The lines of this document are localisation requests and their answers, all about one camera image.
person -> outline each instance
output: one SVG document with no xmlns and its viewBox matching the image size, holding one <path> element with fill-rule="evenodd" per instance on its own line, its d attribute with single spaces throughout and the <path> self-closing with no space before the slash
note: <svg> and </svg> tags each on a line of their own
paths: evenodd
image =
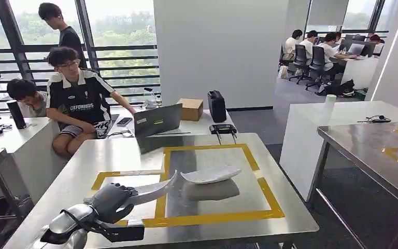
<svg viewBox="0 0 398 249">
<path fill-rule="evenodd" d="M 354 59 L 358 57 L 357 55 L 348 56 L 336 53 L 335 50 L 333 50 L 332 48 L 332 45 L 335 42 L 336 42 L 336 34 L 328 33 L 324 38 L 324 42 L 318 45 L 319 47 L 322 47 L 324 49 L 324 60 L 325 60 L 324 71 L 326 71 L 326 74 L 330 75 L 330 80 L 334 80 L 336 74 L 343 73 L 344 70 L 346 69 L 345 66 L 342 66 L 339 63 L 332 63 L 330 57 L 335 57 L 338 59 Z"/>
<path fill-rule="evenodd" d="M 26 79 L 12 79 L 7 84 L 8 95 L 18 101 L 24 118 L 46 117 L 47 93 L 36 90 L 36 84 Z"/>
<path fill-rule="evenodd" d="M 341 40 L 341 36 L 343 34 L 341 32 L 335 32 L 335 43 L 338 43 Z"/>
<path fill-rule="evenodd" d="M 372 35 L 369 38 L 371 43 L 375 43 L 375 49 L 373 50 L 373 54 L 374 55 L 380 55 L 380 53 L 382 52 L 382 48 L 383 48 L 383 44 L 385 43 L 380 36 L 378 35 Z"/>
<path fill-rule="evenodd" d="M 78 53 L 72 48 L 52 48 L 48 63 L 57 72 L 47 84 L 47 117 L 68 124 L 52 143 L 63 157 L 73 155 L 89 139 L 105 138 L 110 129 L 110 109 L 105 98 L 111 97 L 132 114 L 133 107 L 106 83 L 97 72 L 79 68 Z M 69 116 L 58 111 L 64 105 Z"/>
<path fill-rule="evenodd" d="M 314 45 L 315 39 L 318 36 L 318 32 L 315 30 L 309 31 L 307 33 L 307 38 L 300 42 L 300 45 L 304 45 L 306 47 L 306 58 L 307 58 L 307 65 L 309 65 L 312 61 L 312 46 Z"/>
<path fill-rule="evenodd" d="M 53 30 L 60 31 L 59 46 L 70 47 L 76 50 L 78 52 L 78 59 L 80 60 L 79 67 L 87 68 L 80 38 L 75 30 L 65 23 L 61 9 L 52 3 L 42 3 L 39 6 L 39 16 Z"/>
<path fill-rule="evenodd" d="M 284 56 L 285 60 L 294 60 L 295 44 L 298 43 L 298 40 L 300 39 L 300 37 L 302 35 L 303 35 L 303 31 L 294 30 L 294 32 L 292 32 L 292 36 L 286 40 L 284 53 L 287 53 L 287 54 L 285 54 L 285 56 Z"/>
</svg>

robotic arm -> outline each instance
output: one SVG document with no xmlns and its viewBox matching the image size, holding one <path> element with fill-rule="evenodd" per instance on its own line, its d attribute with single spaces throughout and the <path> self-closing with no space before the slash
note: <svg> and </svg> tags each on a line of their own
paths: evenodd
<svg viewBox="0 0 398 249">
<path fill-rule="evenodd" d="M 142 223 L 117 226 L 114 223 L 127 216 L 134 205 L 124 204 L 129 197 L 138 195 L 132 187 L 118 183 L 100 189 L 83 204 L 64 209 L 42 228 L 29 249 L 83 249 L 88 232 L 102 234 L 111 242 L 142 240 Z"/>
</svg>

backpack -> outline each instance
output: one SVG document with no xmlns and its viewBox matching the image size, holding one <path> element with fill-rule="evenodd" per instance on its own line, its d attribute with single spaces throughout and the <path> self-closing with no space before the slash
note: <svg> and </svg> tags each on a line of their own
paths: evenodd
<svg viewBox="0 0 398 249">
<path fill-rule="evenodd" d="M 333 94 L 336 96 L 350 98 L 350 97 L 354 96 L 353 87 L 354 87 L 353 79 L 345 82 L 342 85 L 341 85 L 341 83 L 331 81 L 331 82 L 322 84 L 320 86 L 320 88 L 318 89 L 318 92 L 316 92 L 316 95 L 326 96 L 328 94 Z"/>
</svg>

laptop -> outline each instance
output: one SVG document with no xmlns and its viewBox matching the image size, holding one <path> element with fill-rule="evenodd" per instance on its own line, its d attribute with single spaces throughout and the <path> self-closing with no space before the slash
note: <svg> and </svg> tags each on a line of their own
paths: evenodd
<svg viewBox="0 0 398 249">
<path fill-rule="evenodd" d="M 179 128 L 182 103 L 137 112 L 133 115 L 135 137 L 145 137 Z"/>
<path fill-rule="evenodd" d="M 364 49 L 364 47 L 365 47 L 364 44 L 353 43 L 350 46 L 349 51 L 347 52 L 347 54 L 348 55 L 355 54 L 355 55 L 359 56 L 362 53 L 362 50 Z"/>
</svg>

cardboard box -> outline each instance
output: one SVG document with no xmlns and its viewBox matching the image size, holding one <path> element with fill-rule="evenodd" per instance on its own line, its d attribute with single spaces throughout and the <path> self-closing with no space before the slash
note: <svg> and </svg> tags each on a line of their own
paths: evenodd
<svg viewBox="0 0 398 249">
<path fill-rule="evenodd" d="M 204 101 L 194 99 L 180 99 L 182 103 L 181 120 L 199 121 L 204 111 Z"/>
</svg>

